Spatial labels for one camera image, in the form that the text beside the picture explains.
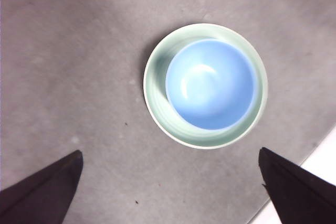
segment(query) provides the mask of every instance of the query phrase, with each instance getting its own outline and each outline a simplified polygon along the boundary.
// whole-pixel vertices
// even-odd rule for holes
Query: speck
[[[71,142],[74,143],[74,144],[78,144],[79,143],[79,138],[77,136],[73,136],[71,138]]]

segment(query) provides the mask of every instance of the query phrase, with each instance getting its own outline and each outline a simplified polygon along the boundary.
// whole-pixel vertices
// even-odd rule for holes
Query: white surface
[[[319,176],[325,181],[336,185],[336,126],[302,163],[301,167]],[[249,224],[281,224],[278,214],[271,201],[249,222]]]

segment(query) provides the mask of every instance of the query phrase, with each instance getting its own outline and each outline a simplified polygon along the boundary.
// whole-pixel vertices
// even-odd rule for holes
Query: concrete floor
[[[267,199],[259,148],[300,162],[336,122],[335,0],[1,4],[2,187],[82,150],[66,224],[246,223]],[[245,36],[269,78],[258,126],[213,151],[169,139],[142,93],[156,43],[199,22]]]

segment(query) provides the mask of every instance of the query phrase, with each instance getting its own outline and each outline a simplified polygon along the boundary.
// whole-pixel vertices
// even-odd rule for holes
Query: bowl
[[[165,90],[187,122],[220,130],[248,114],[254,105],[256,72],[240,50],[218,39],[185,46],[171,61]]]
[[[172,73],[170,71],[175,69],[172,66],[174,66],[175,61],[178,62],[179,54],[183,54],[184,50],[192,48],[201,41],[214,41],[232,46],[238,51],[236,53],[246,57],[247,65],[253,76],[252,98],[242,101],[242,104],[248,105],[248,108],[242,109],[240,114],[230,120],[227,119],[225,123],[206,124],[204,123],[206,120],[201,120],[201,122],[193,120],[195,119],[193,114],[191,114],[191,117],[188,117],[188,113],[183,114],[178,105],[183,105],[188,101],[183,100],[180,94],[181,100],[176,102],[176,96],[170,93],[170,91],[173,92],[173,89],[166,87],[166,82],[169,85],[169,80],[174,81],[174,78],[177,78],[175,75],[170,75]],[[222,81],[219,79],[214,83],[214,87],[220,86]],[[148,110],[160,129],[175,141],[200,149],[220,148],[245,136],[260,119],[266,105],[268,92],[265,67],[254,47],[244,37],[231,29],[205,23],[181,27],[160,41],[148,59],[143,88]],[[214,90],[216,91],[214,96],[217,97],[217,100],[221,96],[220,94],[224,95],[223,90]],[[217,109],[217,111],[223,112],[225,110],[225,104],[219,103],[219,107],[220,109]],[[207,113],[206,106],[198,106],[198,108],[198,113]],[[215,106],[211,111],[208,111],[209,118],[215,117],[214,111],[216,111]]]

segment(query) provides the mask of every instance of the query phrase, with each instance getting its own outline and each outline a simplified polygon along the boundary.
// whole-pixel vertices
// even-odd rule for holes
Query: bowl rim
[[[168,37],[168,36],[171,36],[173,35],[174,33],[180,31],[181,29],[184,29],[186,27],[190,27],[190,26],[199,26],[199,25],[207,25],[207,26],[215,26],[215,27],[219,27],[221,29],[225,29],[231,33],[234,33],[236,35],[238,35],[242,40],[245,41],[245,43],[249,44],[254,50],[255,52],[257,53],[258,57],[259,57],[259,60],[260,60],[260,63],[261,63],[261,66],[262,66],[262,70],[264,71],[265,73],[265,76],[263,77],[263,85],[262,85],[262,96],[261,96],[261,103],[260,103],[260,107],[259,107],[259,110],[258,110],[258,113],[256,114],[255,118],[253,119],[252,123],[250,124],[250,126],[245,129],[245,131],[237,136],[235,139],[232,139],[231,141],[227,142],[227,143],[224,143],[224,144],[219,144],[219,145],[212,145],[212,146],[200,146],[200,145],[195,145],[195,144],[190,144],[190,143],[187,143],[183,140],[180,140],[178,139],[176,136],[172,135],[170,132],[168,132],[160,123],[159,121],[156,119],[153,111],[152,111],[152,108],[149,104],[149,101],[148,101],[148,96],[147,96],[147,90],[146,90],[146,77],[147,77],[147,72],[148,72],[148,68],[149,68],[149,62],[151,61],[151,59],[153,58],[153,55],[156,53],[156,51],[158,50],[158,48],[160,47],[161,44],[164,43],[165,39]],[[167,34],[163,39],[160,40],[160,42],[155,46],[155,48],[153,49],[153,51],[151,52],[148,60],[147,60],[147,63],[146,63],[146,67],[145,67],[145,71],[144,71],[144,75],[143,75],[143,92],[144,92],[144,98],[145,98],[145,102],[146,102],[146,106],[147,106],[147,109],[152,117],[152,119],[154,120],[154,122],[157,124],[157,126],[167,135],[169,136],[171,139],[175,140],[176,142],[182,144],[182,145],[185,145],[187,147],[191,147],[191,148],[195,148],[195,149],[201,149],[201,150],[213,150],[213,149],[217,149],[217,148],[221,148],[221,147],[224,147],[224,146],[227,146],[227,145],[230,145],[230,144],[233,144],[235,142],[237,142],[238,140],[240,140],[241,138],[243,138],[245,135],[247,135],[255,126],[256,124],[258,123],[258,121],[260,120],[264,110],[265,110],[265,107],[266,107],[266,103],[267,103],[267,99],[268,99],[268,78],[267,78],[267,73],[266,73],[266,69],[265,69],[265,65],[264,65],[264,62],[262,61],[258,51],[254,48],[254,46],[247,40],[245,39],[242,35],[240,35],[239,33],[237,33],[236,31],[230,29],[230,28],[227,28],[225,26],[221,26],[221,25],[217,25],[217,24],[211,24],[211,23],[195,23],[195,24],[190,24],[190,25],[186,25],[186,26],[182,26],[172,32],[170,32],[169,34]]]

